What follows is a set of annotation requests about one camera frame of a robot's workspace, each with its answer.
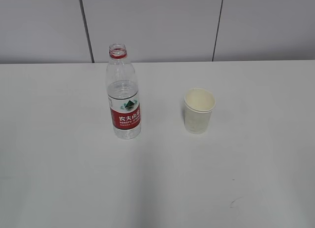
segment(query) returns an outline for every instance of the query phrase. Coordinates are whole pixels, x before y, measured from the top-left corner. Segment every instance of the bottle label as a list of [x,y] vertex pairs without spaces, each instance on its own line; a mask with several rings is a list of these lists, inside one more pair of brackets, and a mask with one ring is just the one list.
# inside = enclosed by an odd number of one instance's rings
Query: bottle label
[[140,103],[138,92],[130,98],[116,99],[108,96],[113,125],[121,130],[129,130],[140,123]]

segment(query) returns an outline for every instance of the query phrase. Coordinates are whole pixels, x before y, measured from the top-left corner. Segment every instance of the green mountain logo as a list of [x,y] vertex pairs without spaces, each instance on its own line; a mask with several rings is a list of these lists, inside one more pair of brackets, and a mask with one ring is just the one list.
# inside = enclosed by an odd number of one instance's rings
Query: green mountain logo
[[132,101],[129,100],[129,102],[126,104],[125,109],[127,111],[131,111],[134,108],[134,103]]

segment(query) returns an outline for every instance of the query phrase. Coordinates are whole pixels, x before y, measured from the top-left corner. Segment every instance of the water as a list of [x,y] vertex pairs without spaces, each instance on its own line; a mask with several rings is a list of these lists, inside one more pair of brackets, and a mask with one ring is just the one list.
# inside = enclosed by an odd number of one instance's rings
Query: water
[[[138,92],[138,86],[130,80],[120,80],[110,84],[107,88],[107,94],[112,98],[125,99],[135,95]],[[141,122],[135,128],[121,130],[114,127],[115,135],[118,138],[135,138],[141,132]]]

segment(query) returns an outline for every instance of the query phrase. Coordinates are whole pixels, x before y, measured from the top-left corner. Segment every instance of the cup rim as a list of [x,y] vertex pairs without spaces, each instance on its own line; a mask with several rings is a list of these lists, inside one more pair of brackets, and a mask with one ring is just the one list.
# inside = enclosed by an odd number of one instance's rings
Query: cup rim
[[[187,103],[187,101],[186,101],[187,93],[189,93],[191,90],[194,90],[194,89],[199,89],[199,90],[205,91],[205,92],[207,92],[207,93],[209,93],[209,94],[212,95],[212,97],[213,97],[215,103],[213,104],[213,106],[212,106],[209,110],[204,110],[204,111],[202,111],[202,110],[196,110],[196,109],[194,109],[194,108],[192,108],[191,106],[188,105],[188,103]],[[206,90],[206,89],[203,89],[203,88],[190,88],[190,89],[188,89],[188,91],[186,92],[186,94],[185,94],[185,96],[184,96],[184,103],[185,103],[185,106],[186,106],[188,109],[190,109],[190,110],[192,110],[192,111],[194,111],[194,112],[197,112],[197,113],[209,113],[209,112],[211,112],[211,111],[215,108],[215,106],[216,106],[216,98],[215,98],[215,96],[214,96],[210,91],[208,91],[208,90]]]

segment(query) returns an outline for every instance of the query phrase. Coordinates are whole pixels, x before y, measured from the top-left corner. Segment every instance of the red label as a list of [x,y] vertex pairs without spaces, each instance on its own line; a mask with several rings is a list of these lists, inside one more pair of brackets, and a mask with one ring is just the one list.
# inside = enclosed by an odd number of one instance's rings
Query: red label
[[140,123],[140,105],[128,113],[120,113],[110,109],[113,119],[113,125],[121,130],[129,130]]

